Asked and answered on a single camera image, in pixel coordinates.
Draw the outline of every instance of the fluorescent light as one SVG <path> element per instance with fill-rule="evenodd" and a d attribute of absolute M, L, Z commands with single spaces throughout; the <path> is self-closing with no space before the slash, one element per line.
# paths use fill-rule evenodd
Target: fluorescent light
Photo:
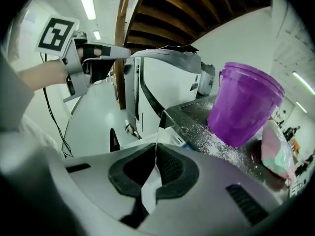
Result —
<path fill-rule="evenodd" d="M 298 75 L 296 72 L 292 73 L 300 82 L 302 82 L 304 84 L 304 86 L 307 87 L 307 89 L 309 91 L 312 92 L 313 95 L 315 95 L 315 90 L 300 76 Z"/>
<path fill-rule="evenodd" d="M 307 113 L 306 109 L 303 108 L 300 103 L 296 102 L 296 104 L 297 104 L 305 113 Z"/>
<path fill-rule="evenodd" d="M 89 20 L 96 19 L 95 8 L 93 0 L 81 0 L 85 13 Z"/>
<path fill-rule="evenodd" d="M 93 31 L 93 33 L 94 33 L 94 36 L 95 36 L 95 38 L 97 39 L 97 40 L 100 40 L 100 35 L 99 35 L 99 31 Z"/>

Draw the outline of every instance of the purple bucket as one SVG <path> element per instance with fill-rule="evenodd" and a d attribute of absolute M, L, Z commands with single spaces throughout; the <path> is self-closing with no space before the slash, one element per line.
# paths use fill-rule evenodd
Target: purple bucket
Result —
<path fill-rule="evenodd" d="M 219 74 L 220 90 L 208 116 L 211 130 L 226 144 L 245 144 L 280 106 L 284 89 L 270 75 L 229 62 Z"/>

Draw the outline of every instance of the white floor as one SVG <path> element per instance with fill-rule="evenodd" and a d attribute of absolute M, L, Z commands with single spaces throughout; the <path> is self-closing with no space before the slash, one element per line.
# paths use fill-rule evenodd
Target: white floor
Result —
<path fill-rule="evenodd" d="M 121 146 L 138 139 L 125 132 L 126 110 L 120 110 L 112 81 L 91 85 L 69 121 L 65 140 L 73 156 L 109 153 L 109 131 L 115 129 Z"/>

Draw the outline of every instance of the black cable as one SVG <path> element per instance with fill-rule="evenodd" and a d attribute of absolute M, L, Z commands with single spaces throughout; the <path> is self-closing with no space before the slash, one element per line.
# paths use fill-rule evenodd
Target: black cable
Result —
<path fill-rule="evenodd" d="M 47 54 L 45 54 L 45 60 L 43 59 L 41 53 L 40 53 L 40 57 L 41 57 L 41 59 L 42 59 L 43 62 L 46 62 L 46 61 L 47 61 Z M 63 141 L 63 144 L 66 146 L 66 148 L 68 149 L 68 151 L 69 151 L 69 153 L 70 153 L 70 154 L 67 154 L 67 153 L 63 152 L 63 154 L 64 154 L 66 157 L 67 157 L 67 156 L 69 156 L 69 157 L 74 157 L 73 154 L 72 154 L 72 152 L 71 152 L 70 145 L 65 141 L 65 139 L 64 139 L 64 137 L 63 137 L 63 133 L 61 132 L 61 130 L 60 130 L 58 124 L 57 124 L 57 121 L 56 121 L 56 119 L 55 119 L 55 116 L 54 116 L 54 114 L 53 114 L 53 112 L 52 112 L 52 110 L 51 110 L 51 107 L 50 107 L 50 104 L 49 104 L 49 100 L 48 100 L 48 96 L 47 96 L 46 88 L 43 88 L 43 91 L 44 91 L 44 96 L 45 96 L 45 99 L 46 99 L 46 103 L 47 103 L 47 107 L 48 107 L 49 114 L 50 114 L 51 118 L 53 119 L 54 123 L 56 124 L 56 126 L 57 126 L 57 128 L 58 128 L 58 132 L 59 132 L 59 135 L 60 135 L 60 137 L 61 137 L 61 139 L 62 139 L 62 141 Z"/>

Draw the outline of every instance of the plastic bag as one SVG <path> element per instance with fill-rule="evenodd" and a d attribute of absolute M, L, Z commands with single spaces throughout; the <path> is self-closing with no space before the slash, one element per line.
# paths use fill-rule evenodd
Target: plastic bag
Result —
<path fill-rule="evenodd" d="M 261 161 L 273 173 L 295 181 L 292 150 L 275 121 L 266 122 L 262 132 Z"/>

